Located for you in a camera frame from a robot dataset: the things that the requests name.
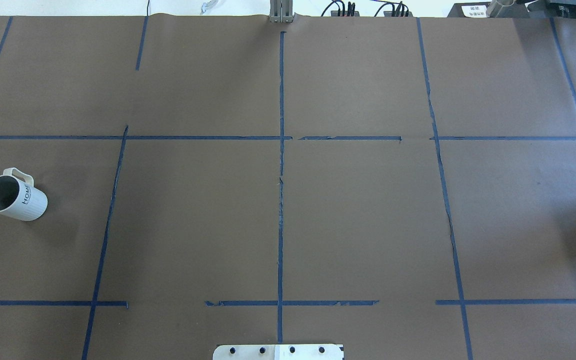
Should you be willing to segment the aluminium frame post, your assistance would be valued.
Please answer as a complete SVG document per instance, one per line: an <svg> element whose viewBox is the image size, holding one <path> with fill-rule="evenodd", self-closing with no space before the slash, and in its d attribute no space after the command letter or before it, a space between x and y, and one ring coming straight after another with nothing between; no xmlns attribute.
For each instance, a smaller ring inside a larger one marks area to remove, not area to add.
<svg viewBox="0 0 576 360"><path fill-rule="evenodd" d="M293 9L293 0L270 0L269 1L269 22L270 23L292 23L295 12Z"/></svg>

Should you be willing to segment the small metal cup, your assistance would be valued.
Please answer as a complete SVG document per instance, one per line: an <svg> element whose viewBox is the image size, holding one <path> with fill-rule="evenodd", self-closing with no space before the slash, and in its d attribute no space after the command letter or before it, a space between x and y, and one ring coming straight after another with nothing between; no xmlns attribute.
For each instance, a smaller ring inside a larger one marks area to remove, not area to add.
<svg viewBox="0 0 576 360"><path fill-rule="evenodd" d="M516 0L491 0L486 7L487 18L511 18Z"/></svg>

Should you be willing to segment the black labelled box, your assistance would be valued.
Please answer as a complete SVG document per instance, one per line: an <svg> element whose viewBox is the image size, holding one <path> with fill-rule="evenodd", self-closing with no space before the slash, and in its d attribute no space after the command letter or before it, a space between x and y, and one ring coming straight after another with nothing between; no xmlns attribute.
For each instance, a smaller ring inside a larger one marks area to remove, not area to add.
<svg viewBox="0 0 576 360"><path fill-rule="evenodd" d="M485 19L490 2L464 2L454 3L447 14L447 18Z"/></svg>

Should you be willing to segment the white ribbed mug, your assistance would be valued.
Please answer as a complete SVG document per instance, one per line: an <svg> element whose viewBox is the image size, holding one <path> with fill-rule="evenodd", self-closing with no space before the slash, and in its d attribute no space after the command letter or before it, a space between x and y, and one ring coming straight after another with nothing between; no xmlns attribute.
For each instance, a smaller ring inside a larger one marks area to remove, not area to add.
<svg viewBox="0 0 576 360"><path fill-rule="evenodd" d="M35 187L34 177L16 167L0 175L0 215L23 222L35 221L48 208L46 194Z"/></svg>

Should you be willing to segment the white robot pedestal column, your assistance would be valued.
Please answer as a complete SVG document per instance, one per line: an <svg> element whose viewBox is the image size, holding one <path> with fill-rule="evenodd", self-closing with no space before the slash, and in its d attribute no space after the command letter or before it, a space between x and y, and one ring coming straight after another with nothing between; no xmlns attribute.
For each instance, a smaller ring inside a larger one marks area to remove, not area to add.
<svg viewBox="0 0 576 360"><path fill-rule="evenodd" d="M340 344L224 344L215 348L213 360L344 360Z"/></svg>

